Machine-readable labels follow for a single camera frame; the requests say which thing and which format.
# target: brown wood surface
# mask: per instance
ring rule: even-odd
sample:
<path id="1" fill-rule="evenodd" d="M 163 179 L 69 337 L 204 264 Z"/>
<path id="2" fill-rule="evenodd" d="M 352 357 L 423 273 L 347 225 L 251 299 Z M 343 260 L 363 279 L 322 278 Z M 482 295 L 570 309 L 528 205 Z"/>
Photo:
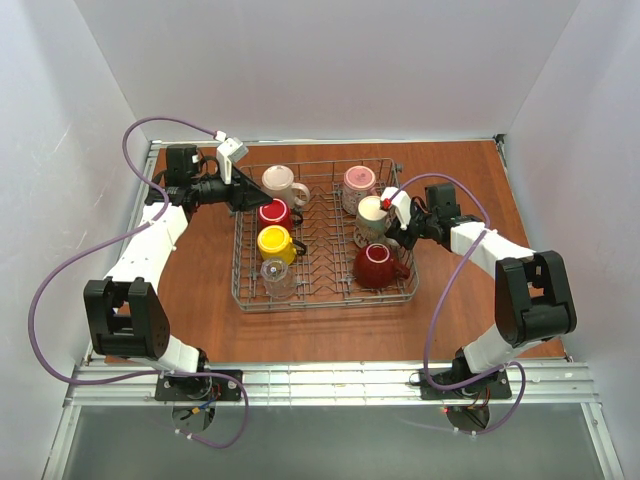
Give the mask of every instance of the brown wood surface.
<path id="1" fill-rule="evenodd" d="M 527 245 L 522 222 L 493 142 L 251 147 L 242 164 L 391 157 L 404 165 L 400 181 L 424 172 L 454 176 L 485 205 L 492 225 Z M 156 171 L 164 168 L 164 151 Z M 424 195 L 427 182 L 408 190 Z M 458 193 L 465 213 L 479 215 Z M 203 348 L 213 362 L 395 361 L 422 358 L 431 314 L 460 257 L 433 242 L 415 247 L 420 286 L 399 306 L 244 313 L 231 295 L 234 220 L 224 205 L 202 207 L 169 258 L 159 296 L 172 334 Z M 432 359 L 451 359 L 493 324 L 493 281 L 469 264 L 458 279 L 436 331 Z M 559 340 L 530 357 L 564 355 Z"/>

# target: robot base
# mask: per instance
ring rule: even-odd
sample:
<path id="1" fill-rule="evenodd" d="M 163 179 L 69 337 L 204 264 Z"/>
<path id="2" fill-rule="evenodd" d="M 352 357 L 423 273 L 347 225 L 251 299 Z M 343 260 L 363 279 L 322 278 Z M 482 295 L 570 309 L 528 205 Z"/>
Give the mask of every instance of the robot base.
<path id="1" fill-rule="evenodd" d="M 242 370 L 209 370 L 212 373 L 223 373 L 230 377 L 238 379 L 242 382 Z M 194 391 L 193 383 L 185 385 L 184 381 L 197 380 L 203 381 L 200 387 L 197 387 L 198 391 Z M 156 383 L 156 394 L 154 398 L 159 402 L 206 402 L 211 399 L 212 391 L 216 390 L 220 392 L 218 401 L 221 402 L 237 402 L 242 398 L 242 392 L 237 385 L 229 386 L 226 380 L 218 378 L 189 378 L 189 377 L 169 377 L 165 375 L 164 378 L 158 377 L 158 383 Z"/>
<path id="2" fill-rule="evenodd" d="M 418 374 L 420 398 L 422 400 L 473 399 L 478 393 L 480 394 L 479 400 L 484 400 L 486 398 L 485 392 L 487 388 L 489 388 L 491 399 L 508 400 L 512 395 L 506 372 L 496 372 L 494 375 L 490 375 L 467 388 L 449 391 L 437 390 L 429 385 L 425 380 L 424 370 L 420 370 Z M 433 380 L 441 385 L 451 385 L 464 379 L 452 379 L 451 370 L 447 370 L 433 375 Z"/>

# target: yellow mug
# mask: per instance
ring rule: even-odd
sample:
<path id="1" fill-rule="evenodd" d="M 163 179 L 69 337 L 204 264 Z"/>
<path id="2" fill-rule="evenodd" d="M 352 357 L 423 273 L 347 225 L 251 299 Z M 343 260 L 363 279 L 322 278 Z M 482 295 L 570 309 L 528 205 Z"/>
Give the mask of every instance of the yellow mug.
<path id="1" fill-rule="evenodd" d="M 280 225 L 270 225 L 258 234 L 258 249 L 262 259 L 280 257 L 287 265 L 291 265 L 296 255 L 307 253 L 307 246 L 294 240 L 286 228 Z"/>

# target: dish rack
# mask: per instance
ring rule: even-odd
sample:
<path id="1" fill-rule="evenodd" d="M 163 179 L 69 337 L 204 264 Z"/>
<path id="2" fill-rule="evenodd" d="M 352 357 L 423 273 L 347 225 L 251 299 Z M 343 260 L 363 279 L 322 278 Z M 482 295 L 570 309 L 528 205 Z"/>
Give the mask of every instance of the dish rack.
<path id="1" fill-rule="evenodd" d="M 353 277 L 353 261 L 359 248 L 353 241 L 355 216 L 342 209 L 344 173 L 364 165 L 376 174 L 376 189 L 398 187 L 402 166 L 390 158 L 337 160 L 282 164 L 289 167 L 295 181 L 311 191 L 311 200 L 302 208 L 304 221 L 295 227 L 293 238 L 307 245 L 307 254 L 290 265 L 297 279 L 297 291 L 285 299 L 272 299 L 260 276 L 262 257 L 257 247 L 257 210 L 236 214 L 231 293 L 247 312 L 304 310 L 320 307 L 357 307 L 408 302 L 418 288 L 418 271 L 413 253 L 400 248 L 398 259 L 410 269 L 406 280 L 380 290 L 361 287 Z M 271 165 L 247 165 L 240 170 L 262 185 L 262 174 Z"/>

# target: dark red mug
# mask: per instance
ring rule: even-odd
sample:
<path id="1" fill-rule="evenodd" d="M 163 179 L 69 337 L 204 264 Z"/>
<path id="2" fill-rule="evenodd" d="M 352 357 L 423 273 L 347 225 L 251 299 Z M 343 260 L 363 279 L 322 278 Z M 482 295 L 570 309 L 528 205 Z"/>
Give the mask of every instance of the dark red mug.
<path id="1" fill-rule="evenodd" d="M 269 205 L 263 205 L 258 210 L 258 225 L 260 230 L 270 225 L 280 225 L 286 228 L 289 233 L 302 223 L 302 214 L 297 210 L 291 210 L 289 206 L 280 200 L 274 198 Z"/>
<path id="2" fill-rule="evenodd" d="M 363 287 L 380 289 L 388 287 L 397 278 L 406 280 L 411 271 L 398 261 L 389 247 L 372 243 L 356 255 L 353 275 Z"/>

